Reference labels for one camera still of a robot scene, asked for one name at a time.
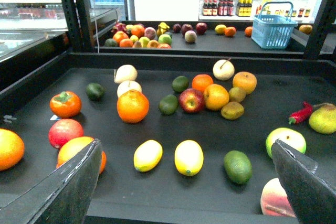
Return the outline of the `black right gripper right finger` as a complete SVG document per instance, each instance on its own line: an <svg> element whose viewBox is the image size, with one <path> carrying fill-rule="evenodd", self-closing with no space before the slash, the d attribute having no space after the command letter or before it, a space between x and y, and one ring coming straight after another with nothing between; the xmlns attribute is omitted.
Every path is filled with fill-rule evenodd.
<svg viewBox="0 0 336 224"><path fill-rule="evenodd" d="M272 147L280 184L299 223L335 223L335 175L281 140Z"/></svg>

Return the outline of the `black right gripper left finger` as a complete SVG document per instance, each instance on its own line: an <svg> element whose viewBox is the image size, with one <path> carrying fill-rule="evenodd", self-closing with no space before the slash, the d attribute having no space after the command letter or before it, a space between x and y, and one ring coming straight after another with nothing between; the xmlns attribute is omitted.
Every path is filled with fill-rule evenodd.
<svg viewBox="0 0 336 224"><path fill-rule="evenodd" d="M101 141L95 139L1 208L1 223L83 223L97 185L101 156Z"/></svg>

